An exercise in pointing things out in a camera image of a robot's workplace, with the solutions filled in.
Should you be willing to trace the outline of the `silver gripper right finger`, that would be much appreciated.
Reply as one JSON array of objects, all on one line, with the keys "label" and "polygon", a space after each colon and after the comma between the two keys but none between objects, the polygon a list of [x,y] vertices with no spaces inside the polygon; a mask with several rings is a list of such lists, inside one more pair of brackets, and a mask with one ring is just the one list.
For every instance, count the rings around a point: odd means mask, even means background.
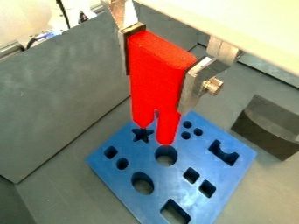
[{"label": "silver gripper right finger", "polygon": [[180,114],[185,114],[196,106],[205,93],[216,95],[220,92],[223,82],[216,78],[216,75],[235,64],[243,51],[232,44],[211,36],[207,54],[185,73],[177,103]]}]

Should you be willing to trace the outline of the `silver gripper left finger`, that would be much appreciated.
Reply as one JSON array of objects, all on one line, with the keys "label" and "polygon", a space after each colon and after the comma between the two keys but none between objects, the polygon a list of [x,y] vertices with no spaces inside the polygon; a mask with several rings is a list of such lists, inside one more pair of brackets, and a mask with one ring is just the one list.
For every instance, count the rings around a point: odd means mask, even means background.
[{"label": "silver gripper left finger", "polygon": [[120,48],[123,74],[128,72],[128,47],[127,40],[131,36],[145,30],[145,24],[140,23],[132,0],[101,0],[101,5],[116,24],[116,37]]}]

